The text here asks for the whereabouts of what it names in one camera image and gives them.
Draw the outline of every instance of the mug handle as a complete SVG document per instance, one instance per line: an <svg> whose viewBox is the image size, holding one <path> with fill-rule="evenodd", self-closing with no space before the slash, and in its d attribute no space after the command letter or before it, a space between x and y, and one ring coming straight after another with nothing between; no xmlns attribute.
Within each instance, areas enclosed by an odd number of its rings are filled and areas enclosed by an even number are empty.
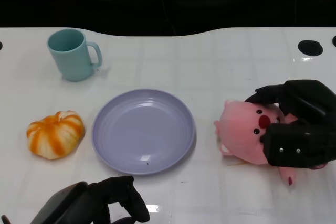
<svg viewBox="0 0 336 224"><path fill-rule="evenodd" d="M99 46L97 45L97 43L94 43L94 42L86 42L86 45L91 46L95 49L95 51L97 53L97 56L98 56L98 63L92 63L92 67L93 68L99 68L101 66L102 62L103 62L103 58L101 56Z"/></svg>

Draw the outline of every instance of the black fabric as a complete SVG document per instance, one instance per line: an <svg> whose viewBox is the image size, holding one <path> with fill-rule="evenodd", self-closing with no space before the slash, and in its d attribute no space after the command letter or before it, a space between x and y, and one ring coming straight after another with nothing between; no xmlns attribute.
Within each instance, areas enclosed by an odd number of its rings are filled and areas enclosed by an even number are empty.
<svg viewBox="0 0 336 224"><path fill-rule="evenodd" d="M0 7L0 27L77 27L125 36L336 26L335 0L0 0Z"/></svg>

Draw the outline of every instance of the small decorative pumpkin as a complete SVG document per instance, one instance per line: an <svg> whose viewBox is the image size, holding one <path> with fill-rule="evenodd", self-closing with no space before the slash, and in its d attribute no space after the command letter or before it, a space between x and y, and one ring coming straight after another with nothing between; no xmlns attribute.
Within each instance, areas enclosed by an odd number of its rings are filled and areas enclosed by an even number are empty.
<svg viewBox="0 0 336 224"><path fill-rule="evenodd" d="M28 148L36 155L55 159L68 155L83 137L84 125L74 111L59 111L27 129Z"/></svg>

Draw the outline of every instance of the robotic hand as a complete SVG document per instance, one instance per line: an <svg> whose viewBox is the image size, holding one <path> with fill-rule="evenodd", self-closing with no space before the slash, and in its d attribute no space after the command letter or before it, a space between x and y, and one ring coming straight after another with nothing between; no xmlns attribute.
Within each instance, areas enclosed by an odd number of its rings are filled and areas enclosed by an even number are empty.
<svg viewBox="0 0 336 224"><path fill-rule="evenodd" d="M260 141L270 165L313 168L336 159L336 95L317 80L265 86L246 102L278 103L291 124L270 124Z"/></svg>
<svg viewBox="0 0 336 224"><path fill-rule="evenodd" d="M79 182L54 194L31 224L110 224L108 204L119 202L131 217L114 224L144 223L150 220L145 203L133 187L132 176L108 178L88 185ZM4 224L10 224L6 216Z"/></svg>

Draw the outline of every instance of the plush toy nose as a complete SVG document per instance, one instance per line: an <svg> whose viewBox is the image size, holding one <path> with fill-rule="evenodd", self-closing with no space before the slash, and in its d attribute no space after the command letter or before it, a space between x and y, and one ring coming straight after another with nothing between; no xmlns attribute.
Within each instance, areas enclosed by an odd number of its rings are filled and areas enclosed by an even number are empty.
<svg viewBox="0 0 336 224"><path fill-rule="evenodd" d="M271 123L271 119L267 115L262 115L259 118L259 126L262 129L267 128L267 126Z"/></svg>

